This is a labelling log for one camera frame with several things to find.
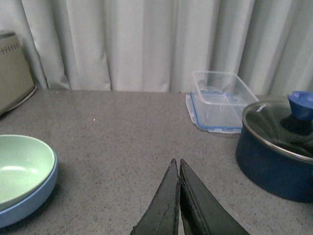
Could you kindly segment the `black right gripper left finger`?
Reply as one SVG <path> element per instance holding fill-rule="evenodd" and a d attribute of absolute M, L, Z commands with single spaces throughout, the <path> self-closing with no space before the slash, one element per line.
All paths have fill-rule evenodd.
<path fill-rule="evenodd" d="M 179 230 L 180 178 L 172 159 L 163 179 L 132 235 L 177 235 Z"/>

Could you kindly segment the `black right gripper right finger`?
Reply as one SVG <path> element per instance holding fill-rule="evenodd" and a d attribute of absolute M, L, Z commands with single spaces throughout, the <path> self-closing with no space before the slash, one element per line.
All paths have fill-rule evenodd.
<path fill-rule="evenodd" d="M 183 159 L 180 160 L 180 209 L 186 235 L 247 235 Z"/>

